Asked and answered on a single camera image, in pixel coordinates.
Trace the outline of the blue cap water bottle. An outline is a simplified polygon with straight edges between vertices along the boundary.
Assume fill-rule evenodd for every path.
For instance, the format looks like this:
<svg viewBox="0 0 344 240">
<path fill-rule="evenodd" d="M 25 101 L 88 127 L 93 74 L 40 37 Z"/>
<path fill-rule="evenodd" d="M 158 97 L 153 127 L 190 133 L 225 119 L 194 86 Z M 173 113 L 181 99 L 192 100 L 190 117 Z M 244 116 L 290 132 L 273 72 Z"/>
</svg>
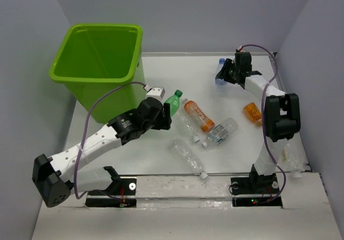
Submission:
<svg viewBox="0 0 344 240">
<path fill-rule="evenodd" d="M 228 74 L 226 70 L 226 65 L 228 64 L 228 59 L 220 58 L 217 65 L 215 84 L 223 86 L 227 83 Z"/>
</svg>

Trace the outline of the green crushed plastic bottle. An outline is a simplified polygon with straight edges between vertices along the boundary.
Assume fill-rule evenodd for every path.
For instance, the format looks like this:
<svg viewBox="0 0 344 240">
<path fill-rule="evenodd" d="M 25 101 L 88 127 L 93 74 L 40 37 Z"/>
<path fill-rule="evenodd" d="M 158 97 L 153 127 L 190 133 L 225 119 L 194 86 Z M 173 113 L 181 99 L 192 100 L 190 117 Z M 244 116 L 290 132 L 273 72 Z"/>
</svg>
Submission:
<svg viewBox="0 0 344 240">
<path fill-rule="evenodd" d="M 169 104 L 170 106 L 170 117 L 172 118 L 180 107 L 180 98 L 183 92 L 181 90 L 176 90 L 174 94 L 167 98 L 164 102 L 165 104 Z"/>
</svg>

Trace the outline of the clear bottle front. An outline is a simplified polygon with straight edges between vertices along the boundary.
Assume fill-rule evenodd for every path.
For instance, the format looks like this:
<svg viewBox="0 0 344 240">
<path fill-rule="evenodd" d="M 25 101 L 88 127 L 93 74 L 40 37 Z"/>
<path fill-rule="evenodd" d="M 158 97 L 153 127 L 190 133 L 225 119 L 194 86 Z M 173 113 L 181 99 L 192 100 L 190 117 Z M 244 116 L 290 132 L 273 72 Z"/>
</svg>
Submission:
<svg viewBox="0 0 344 240">
<path fill-rule="evenodd" d="M 205 180 L 208 177 L 202 161 L 182 139 L 173 139 L 171 150 L 195 176 L 198 176 L 201 180 Z"/>
</svg>

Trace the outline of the clear bottle blue label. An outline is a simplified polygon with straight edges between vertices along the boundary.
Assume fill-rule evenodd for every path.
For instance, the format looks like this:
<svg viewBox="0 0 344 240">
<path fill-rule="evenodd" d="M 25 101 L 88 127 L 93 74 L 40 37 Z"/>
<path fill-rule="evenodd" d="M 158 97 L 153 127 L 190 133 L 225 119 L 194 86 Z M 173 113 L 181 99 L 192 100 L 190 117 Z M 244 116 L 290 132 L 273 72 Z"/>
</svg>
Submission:
<svg viewBox="0 0 344 240">
<path fill-rule="evenodd" d="M 220 145 L 233 135 L 237 128 L 237 121 L 233 118 L 227 118 L 206 134 L 205 140 L 201 143 L 202 147 L 214 148 Z"/>
</svg>

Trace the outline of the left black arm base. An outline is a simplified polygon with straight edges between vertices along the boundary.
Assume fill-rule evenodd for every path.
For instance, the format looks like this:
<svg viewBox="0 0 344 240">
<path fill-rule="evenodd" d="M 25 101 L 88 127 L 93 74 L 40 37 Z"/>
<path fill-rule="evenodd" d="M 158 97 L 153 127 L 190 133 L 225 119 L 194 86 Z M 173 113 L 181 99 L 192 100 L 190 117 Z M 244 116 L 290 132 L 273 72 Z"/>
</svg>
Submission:
<svg viewBox="0 0 344 240">
<path fill-rule="evenodd" d="M 103 167 L 111 178 L 105 190 L 88 193 L 85 205 L 90 208 L 135 208 L 137 206 L 137 177 L 120 176 L 111 166 Z"/>
</svg>

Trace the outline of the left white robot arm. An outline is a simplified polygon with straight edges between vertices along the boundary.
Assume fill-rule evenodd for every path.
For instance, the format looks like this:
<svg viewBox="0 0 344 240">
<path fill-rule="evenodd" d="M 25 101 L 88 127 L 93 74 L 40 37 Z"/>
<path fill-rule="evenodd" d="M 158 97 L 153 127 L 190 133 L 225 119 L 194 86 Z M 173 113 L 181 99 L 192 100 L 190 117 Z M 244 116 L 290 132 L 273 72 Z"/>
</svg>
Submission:
<svg viewBox="0 0 344 240">
<path fill-rule="evenodd" d="M 119 188 L 119 176 L 111 166 L 82 176 L 85 167 L 108 151 L 138 139 L 146 131 L 169 130 L 170 104 L 148 97 L 137 108 L 122 113 L 98 132 L 82 137 L 79 144 L 52 156 L 41 154 L 33 163 L 32 181 L 49 208 L 68 199 L 71 194 L 100 190 L 114 194 Z"/>
</svg>

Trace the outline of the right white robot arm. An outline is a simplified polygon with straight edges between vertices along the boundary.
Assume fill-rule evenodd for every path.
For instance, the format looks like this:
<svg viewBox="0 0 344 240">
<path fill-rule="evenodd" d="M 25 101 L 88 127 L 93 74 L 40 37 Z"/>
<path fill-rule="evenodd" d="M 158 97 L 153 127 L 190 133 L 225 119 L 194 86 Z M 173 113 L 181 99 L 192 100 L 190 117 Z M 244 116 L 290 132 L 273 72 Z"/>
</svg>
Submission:
<svg viewBox="0 0 344 240">
<path fill-rule="evenodd" d="M 300 131 L 299 98 L 272 86 L 254 71 L 249 52 L 236 52 L 234 59 L 226 59 L 216 79 L 237 84 L 261 101 L 263 147 L 248 177 L 232 178 L 234 195 L 259 193 L 276 182 L 282 151 Z"/>
</svg>

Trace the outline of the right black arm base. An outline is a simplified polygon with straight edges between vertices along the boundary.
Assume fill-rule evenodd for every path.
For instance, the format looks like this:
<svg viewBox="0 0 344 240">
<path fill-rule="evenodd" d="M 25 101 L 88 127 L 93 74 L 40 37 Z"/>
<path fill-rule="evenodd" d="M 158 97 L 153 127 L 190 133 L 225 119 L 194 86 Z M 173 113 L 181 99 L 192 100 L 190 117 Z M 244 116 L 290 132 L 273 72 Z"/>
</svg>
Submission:
<svg viewBox="0 0 344 240">
<path fill-rule="evenodd" d="M 228 187 L 232 195 L 232 206 L 239 207 L 283 207 L 281 197 L 275 196 L 280 191 L 276 176 L 267 183 L 253 188 L 248 177 L 231 178 Z"/>
</svg>

